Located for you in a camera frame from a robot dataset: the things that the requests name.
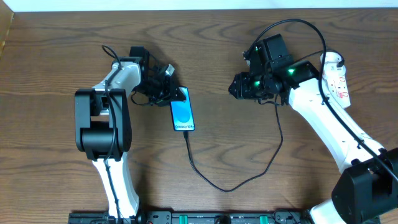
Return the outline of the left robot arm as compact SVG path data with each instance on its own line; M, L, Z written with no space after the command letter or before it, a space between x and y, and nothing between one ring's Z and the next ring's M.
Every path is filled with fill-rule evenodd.
M69 223L147 223L134 190L127 161L132 143L128 103L136 93L149 106L185 101L171 64L162 65L143 46L132 46L120 57L109 46L103 51L112 59L111 71L92 88L75 92L75 142L101 177L109 208L106 212L69 215Z

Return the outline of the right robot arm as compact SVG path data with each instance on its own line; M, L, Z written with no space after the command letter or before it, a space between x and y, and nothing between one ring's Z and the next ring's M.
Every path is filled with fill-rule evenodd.
M245 59L249 71L235 76L229 92L259 103L279 97L315 130L338 166L331 198L309 212L313 223L378 223L397 208L397 150L385 149L346 112L345 61L338 52L320 52L319 72L307 60L294 61L277 34L256 42Z

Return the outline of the blue Galaxy smartphone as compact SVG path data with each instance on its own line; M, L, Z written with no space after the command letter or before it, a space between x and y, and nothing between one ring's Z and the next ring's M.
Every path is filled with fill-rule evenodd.
M185 101L172 101L170 109L172 114L173 128L175 131L194 131L195 122L187 87L180 87L185 95Z

